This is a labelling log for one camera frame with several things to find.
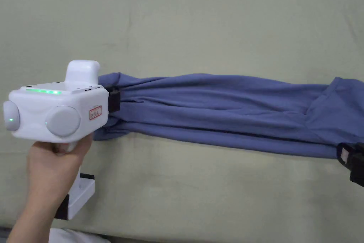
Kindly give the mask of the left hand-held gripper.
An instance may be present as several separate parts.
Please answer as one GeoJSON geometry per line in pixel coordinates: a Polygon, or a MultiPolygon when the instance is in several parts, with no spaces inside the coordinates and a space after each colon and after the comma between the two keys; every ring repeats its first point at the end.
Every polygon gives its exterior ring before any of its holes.
{"type": "Polygon", "coordinates": [[[121,93],[99,85],[100,64],[73,60],[63,82],[22,86],[3,104],[5,127],[16,138],[53,143],[71,152],[79,140],[107,123],[120,110],[121,93]]]}

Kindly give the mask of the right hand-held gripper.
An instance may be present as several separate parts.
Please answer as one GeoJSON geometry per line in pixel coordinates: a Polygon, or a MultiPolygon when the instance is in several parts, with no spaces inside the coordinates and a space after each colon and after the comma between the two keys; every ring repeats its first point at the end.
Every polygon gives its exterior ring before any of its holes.
{"type": "Polygon", "coordinates": [[[364,143],[339,143],[337,160],[350,169],[350,181],[364,187],[364,143]]]}

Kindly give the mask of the person's left hand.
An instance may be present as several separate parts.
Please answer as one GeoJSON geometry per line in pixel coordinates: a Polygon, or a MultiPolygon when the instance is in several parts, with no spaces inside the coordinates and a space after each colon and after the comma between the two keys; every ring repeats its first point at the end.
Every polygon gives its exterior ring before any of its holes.
{"type": "Polygon", "coordinates": [[[65,154],[55,153],[51,143],[33,143],[27,157],[27,206],[42,211],[57,210],[69,193],[92,140],[93,135],[87,135],[65,154]]]}

